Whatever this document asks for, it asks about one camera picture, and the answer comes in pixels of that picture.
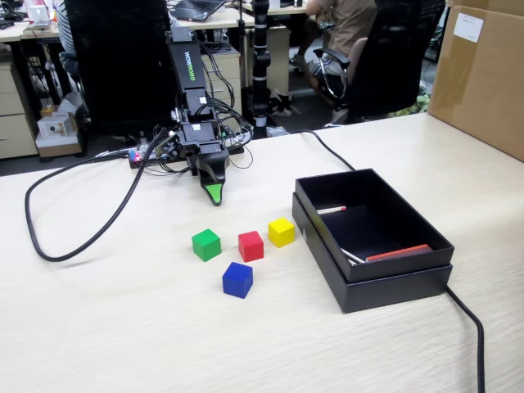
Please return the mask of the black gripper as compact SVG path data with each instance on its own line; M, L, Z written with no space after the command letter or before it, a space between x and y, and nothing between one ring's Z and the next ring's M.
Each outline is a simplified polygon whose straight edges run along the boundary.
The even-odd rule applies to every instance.
M186 159L192 172L198 171L201 188L211 203L220 205L229 154L216 138L212 123L184 124L178 138L180 156Z

